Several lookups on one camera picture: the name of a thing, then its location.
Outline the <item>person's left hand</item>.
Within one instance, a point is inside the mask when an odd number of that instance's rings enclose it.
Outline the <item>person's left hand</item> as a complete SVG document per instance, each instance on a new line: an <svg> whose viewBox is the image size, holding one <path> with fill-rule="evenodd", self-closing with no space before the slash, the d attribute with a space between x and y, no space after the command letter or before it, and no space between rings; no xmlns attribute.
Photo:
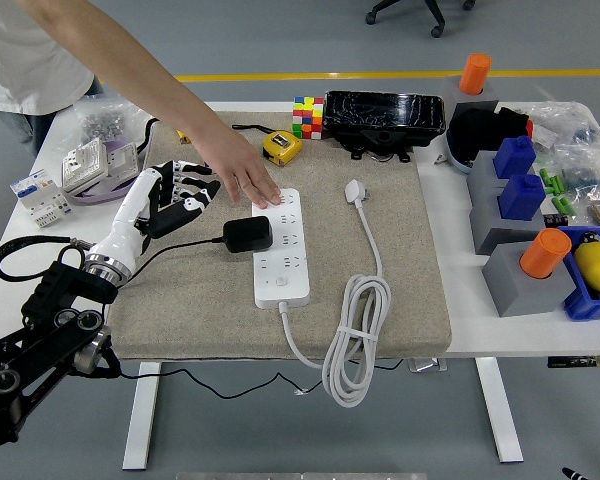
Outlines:
<svg viewBox="0 0 600 480"><path fill-rule="evenodd" d="M219 123L205 127L191 139L202 159L221 178L233 202L237 203L243 193L261 209L280 203L279 187L260 154L242 135Z"/></svg>

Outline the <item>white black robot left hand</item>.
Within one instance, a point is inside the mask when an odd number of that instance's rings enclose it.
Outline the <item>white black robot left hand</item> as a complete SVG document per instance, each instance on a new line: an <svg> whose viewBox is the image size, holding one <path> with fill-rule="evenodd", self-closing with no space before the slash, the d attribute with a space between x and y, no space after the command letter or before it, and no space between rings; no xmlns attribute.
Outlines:
<svg viewBox="0 0 600 480"><path fill-rule="evenodd" d="M152 239L161 238L198 218L221 182L213 171L188 161L169 161L143 170L114 216L111 231L86 254L87 272L127 283Z"/></svg>

